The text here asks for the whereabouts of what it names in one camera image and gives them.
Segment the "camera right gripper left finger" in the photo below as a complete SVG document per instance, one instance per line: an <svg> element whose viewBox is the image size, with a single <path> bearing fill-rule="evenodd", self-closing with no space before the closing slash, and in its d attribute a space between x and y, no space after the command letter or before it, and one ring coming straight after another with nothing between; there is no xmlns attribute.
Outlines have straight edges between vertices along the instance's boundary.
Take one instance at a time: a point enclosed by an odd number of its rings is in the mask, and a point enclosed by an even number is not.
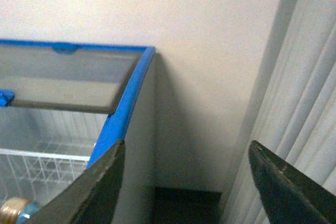
<svg viewBox="0 0 336 224"><path fill-rule="evenodd" d="M26 223L112 223L123 181L125 142L117 140Z"/></svg>

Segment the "camera right gripper right finger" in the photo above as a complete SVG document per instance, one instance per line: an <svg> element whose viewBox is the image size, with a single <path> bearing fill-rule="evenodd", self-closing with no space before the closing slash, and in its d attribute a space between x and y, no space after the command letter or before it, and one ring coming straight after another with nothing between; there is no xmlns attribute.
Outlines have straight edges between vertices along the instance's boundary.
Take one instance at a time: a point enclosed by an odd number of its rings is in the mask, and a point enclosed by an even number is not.
<svg viewBox="0 0 336 224"><path fill-rule="evenodd" d="M248 158L270 223L335 223L335 195L257 141Z"/></svg>

